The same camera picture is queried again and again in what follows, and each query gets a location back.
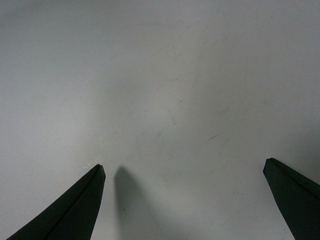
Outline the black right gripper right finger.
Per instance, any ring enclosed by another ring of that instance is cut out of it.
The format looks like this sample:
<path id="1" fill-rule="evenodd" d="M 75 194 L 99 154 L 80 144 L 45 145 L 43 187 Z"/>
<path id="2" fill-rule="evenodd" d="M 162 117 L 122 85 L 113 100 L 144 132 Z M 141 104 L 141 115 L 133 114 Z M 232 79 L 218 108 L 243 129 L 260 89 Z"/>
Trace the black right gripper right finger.
<path id="1" fill-rule="evenodd" d="M 276 205 L 296 240 L 320 238 L 320 185 L 275 158 L 263 174 Z"/>

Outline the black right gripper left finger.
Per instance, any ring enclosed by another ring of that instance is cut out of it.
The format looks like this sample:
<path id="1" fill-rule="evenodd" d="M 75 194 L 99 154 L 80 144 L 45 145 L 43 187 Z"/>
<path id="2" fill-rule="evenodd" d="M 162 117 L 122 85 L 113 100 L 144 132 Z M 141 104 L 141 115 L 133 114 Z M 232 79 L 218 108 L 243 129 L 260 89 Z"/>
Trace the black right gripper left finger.
<path id="1" fill-rule="evenodd" d="M 97 164 L 10 240 L 89 240 L 100 210 L 106 174 Z"/>

